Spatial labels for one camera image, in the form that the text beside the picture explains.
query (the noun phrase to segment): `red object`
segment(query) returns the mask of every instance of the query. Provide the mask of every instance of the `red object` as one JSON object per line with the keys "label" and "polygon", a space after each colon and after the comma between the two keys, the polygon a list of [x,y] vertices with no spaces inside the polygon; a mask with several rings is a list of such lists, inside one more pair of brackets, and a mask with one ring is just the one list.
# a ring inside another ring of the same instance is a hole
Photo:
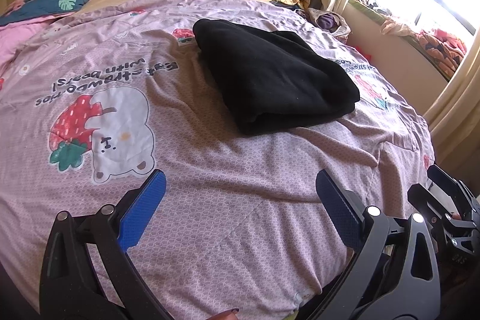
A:
{"label": "red object", "polygon": [[362,55],[363,57],[365,57],[365,59],[366,59],[369,63],[371,63],[371,55],[368,55],[367,53],[364,53],[359,46],[356,46],[355,49],[357,50],[358,53],[360,53],[360,55]]}
{"label": "red object", "polygon": [[52,151],[62,141],[72,142],[77,139],[80,144],[87,144],[87,151],[92,148],[92,133],[95,129],[85,129],[90,117],[103,113],[100,102],[90,105],[91,95],[80,95],[57,119],[50,131],[49,145]]}

